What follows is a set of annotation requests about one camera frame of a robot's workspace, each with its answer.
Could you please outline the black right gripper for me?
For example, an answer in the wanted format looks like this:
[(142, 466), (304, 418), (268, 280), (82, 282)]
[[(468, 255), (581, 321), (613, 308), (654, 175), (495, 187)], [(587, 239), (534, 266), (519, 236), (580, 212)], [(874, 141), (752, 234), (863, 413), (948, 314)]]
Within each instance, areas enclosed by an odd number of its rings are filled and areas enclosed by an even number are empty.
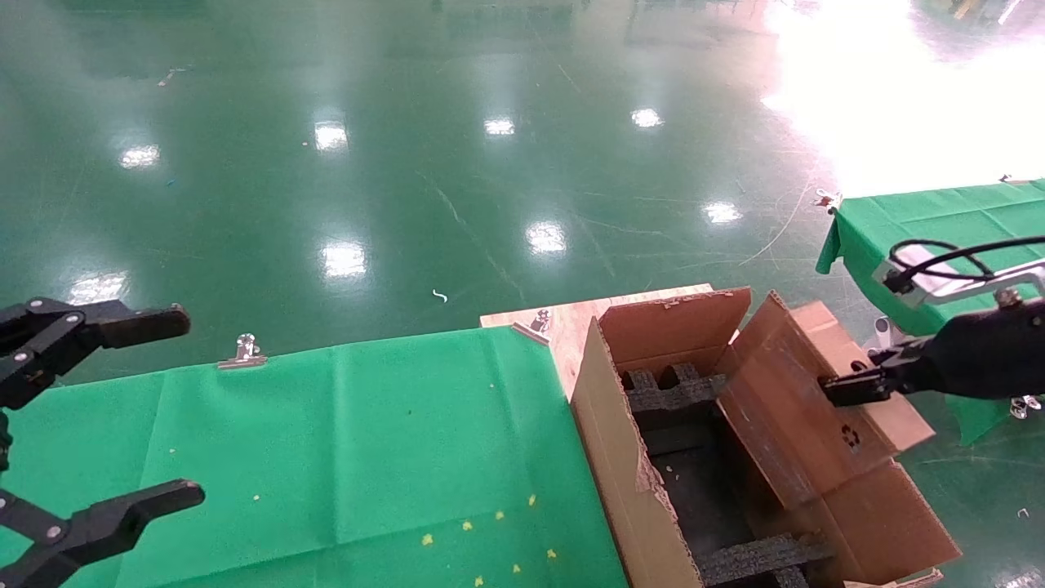
[(1014, 399), (1044, 390), (1044, 301), (952, 317), (932, 337), (873, 350), (852, 373), (820, 378), (835, 407), (937, 391), (970, 399)]

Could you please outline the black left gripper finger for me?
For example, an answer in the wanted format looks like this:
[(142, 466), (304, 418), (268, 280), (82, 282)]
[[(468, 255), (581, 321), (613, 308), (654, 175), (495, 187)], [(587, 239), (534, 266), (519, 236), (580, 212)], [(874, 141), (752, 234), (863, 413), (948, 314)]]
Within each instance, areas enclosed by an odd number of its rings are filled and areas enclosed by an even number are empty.
[(134, 550), (154, 520), (201, 505), (206, 493), (198, 483), (175, 479), (88, 505), (67, 519), (7, 490), (1, 498), (2, 526), (31, 543), (2, 567), (1, 584), (60, 587), (82, 567)]
[(188, 334), (182, 305), (135, 311), (122, 301), (71, 305), (36, 298), (1, 312), (1, 406), (20, 410), (94, 351)]

